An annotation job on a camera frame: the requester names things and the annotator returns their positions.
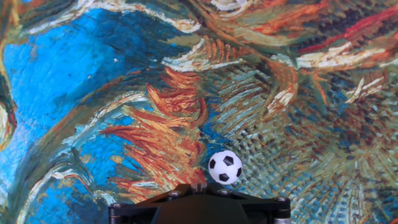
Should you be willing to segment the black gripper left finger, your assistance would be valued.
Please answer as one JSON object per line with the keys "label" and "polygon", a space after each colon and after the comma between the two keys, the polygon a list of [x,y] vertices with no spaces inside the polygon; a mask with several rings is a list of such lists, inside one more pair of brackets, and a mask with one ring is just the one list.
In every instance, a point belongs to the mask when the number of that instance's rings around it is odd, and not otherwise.
{"label": "black gripper left finger", "polygon": [[109,224],[128,224],[134,223],[142,217],[153,218],[160,206],[166,202],[193,195],[199,191],[200,184],[198,183],[178,184],[176,188],[172,189],[171,191],[162,193],[139,203],[112,203],[108,206]]}

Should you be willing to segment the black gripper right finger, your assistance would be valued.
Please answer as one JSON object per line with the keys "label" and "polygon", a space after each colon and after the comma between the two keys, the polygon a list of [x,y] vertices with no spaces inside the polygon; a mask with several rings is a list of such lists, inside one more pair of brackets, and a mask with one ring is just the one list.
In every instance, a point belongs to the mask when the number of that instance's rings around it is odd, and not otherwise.
{"label": "black gripper right finger", "polygon": [[290,224],[291,206],[286,197],[259,198],[222,187],[198,184],[199,204],[203,216],[213,223]]}

